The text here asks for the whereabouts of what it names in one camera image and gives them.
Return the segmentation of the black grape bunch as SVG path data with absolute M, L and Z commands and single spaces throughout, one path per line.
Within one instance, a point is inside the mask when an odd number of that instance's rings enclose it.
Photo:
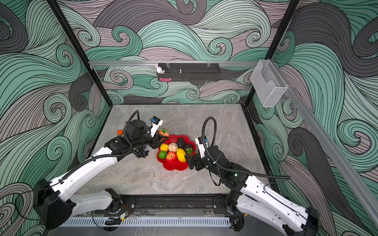
M 138 147 L 138 148 L 134 149 L 133 154 L 137 158 L 146 158 L 147 155 L 149 154 L 149 150 L 146 150 L 146 146 Z

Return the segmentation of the red strawberry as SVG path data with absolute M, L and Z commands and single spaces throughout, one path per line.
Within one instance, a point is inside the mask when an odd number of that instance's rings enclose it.
M 167 129 L 165 129 L 165 128 L 161 128 L 158 133 L 161 136 L 169 137 L 169 133 L 168 133 Z

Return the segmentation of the dark mangosteen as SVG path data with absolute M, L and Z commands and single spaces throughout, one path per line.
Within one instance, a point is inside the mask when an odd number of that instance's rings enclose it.
M 192 154 L 194 152 L 193 145 L 190 143 L 185 144 L 184 151 L 186 152 L 186 154 Z

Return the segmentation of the yellow bell pepper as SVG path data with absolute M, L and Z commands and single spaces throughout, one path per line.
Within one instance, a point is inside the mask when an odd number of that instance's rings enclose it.
M 161 151 L 168 152 L 168 149 L 169 149 L 169 145 L 168 145 L 168 144 L 162 144 L 162 145 L 160 146 L 160 150 L 161 150 Z

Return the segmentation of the green lime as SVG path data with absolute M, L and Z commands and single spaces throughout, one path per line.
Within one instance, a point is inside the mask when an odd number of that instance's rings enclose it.
M 158 158 L 160 159 L 166 159 L 167 157 L 167 152 L 164 151 L 164 150 L 161 150 L 159 153 L 158 153 Z

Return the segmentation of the yellow lemon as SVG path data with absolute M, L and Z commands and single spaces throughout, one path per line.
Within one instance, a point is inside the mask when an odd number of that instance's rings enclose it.
M 185 158 L 185 156 L 186 156 L 186 152 L 185 152 L 184 149 L 182 149 L 182 148 L 177 149 L 176 154 L 177 154 L 177 158 L 178 158 L 178 160 L 179 160 L 180 162 L 183 162 L 183 163 L 186 162 L 186 158 Z

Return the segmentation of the pale cream pear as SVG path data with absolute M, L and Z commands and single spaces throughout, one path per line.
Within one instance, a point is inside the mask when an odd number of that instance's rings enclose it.
M 177 143 L 170 143 L 168 145 L 168 151 L 169 152 L 177 152 L 177 150 L 179 149 Z

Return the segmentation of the dark avocado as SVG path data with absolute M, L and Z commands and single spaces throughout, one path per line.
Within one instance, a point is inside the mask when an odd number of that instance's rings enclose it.
M 184 149 L 185 144 L 185 139 L 183 137 L 179 137 L 177 140 L 178 148 Z

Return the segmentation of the red apple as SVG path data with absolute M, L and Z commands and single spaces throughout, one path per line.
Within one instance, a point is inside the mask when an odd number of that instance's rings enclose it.
M 166 161 L 167 162 L 176 162 L 178 160 L 177 153 L 170 151 L 167 153 Z

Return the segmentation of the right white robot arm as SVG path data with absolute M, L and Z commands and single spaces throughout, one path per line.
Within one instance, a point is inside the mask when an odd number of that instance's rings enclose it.
M 316 236 L 319 213 L 286 199 L 260 181 L 243 166 L 230 162 L 217 146 L 203 153 L 186 155 L 189 168 L 208 170 L 230 189 L 225 205 L 231 213 L 247 214 L 275 228 L 285 236 Z

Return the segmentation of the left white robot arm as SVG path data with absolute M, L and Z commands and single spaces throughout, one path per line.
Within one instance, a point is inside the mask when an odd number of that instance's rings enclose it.
M 63 175 L 50 181 L 43 179 L 34 186 L 33 208 L 46 229 L 56 229 L 73 216 L 96 210 L 120 213 L 122 199 L 114 189 L 86 195 L 78 195 L 77 191 L 127 155 L 146 157 L 146 146 L 159 148 L 167 140 L 158 132 L 163 121 L 154 116 L 150 122 L 147 126 L 140 119 L 129 119 L 123 133 L 108 141 L 92 157 Z

